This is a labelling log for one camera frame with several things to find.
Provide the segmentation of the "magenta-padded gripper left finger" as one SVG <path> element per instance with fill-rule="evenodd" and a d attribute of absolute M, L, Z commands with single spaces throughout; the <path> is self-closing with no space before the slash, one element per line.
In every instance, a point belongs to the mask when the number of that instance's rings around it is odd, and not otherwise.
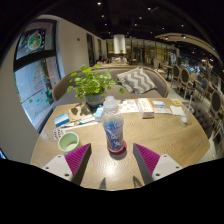
<path fill-rule="evenodd" d="M 57 155 L 43 166 L 48 171 L 65 180 L 80 185 L 91 155 L 91 144 L 86 144 L 67 155 Z"/>

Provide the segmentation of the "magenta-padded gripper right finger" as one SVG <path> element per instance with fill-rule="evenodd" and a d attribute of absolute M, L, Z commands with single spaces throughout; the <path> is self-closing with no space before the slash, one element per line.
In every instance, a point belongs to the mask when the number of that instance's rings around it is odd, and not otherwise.
<path fill-rule="evenodd" d="M 159 155 L 136 143 L 133 144 L 133 154 L 145 185 L 182 169 L 168 154 Z"/>

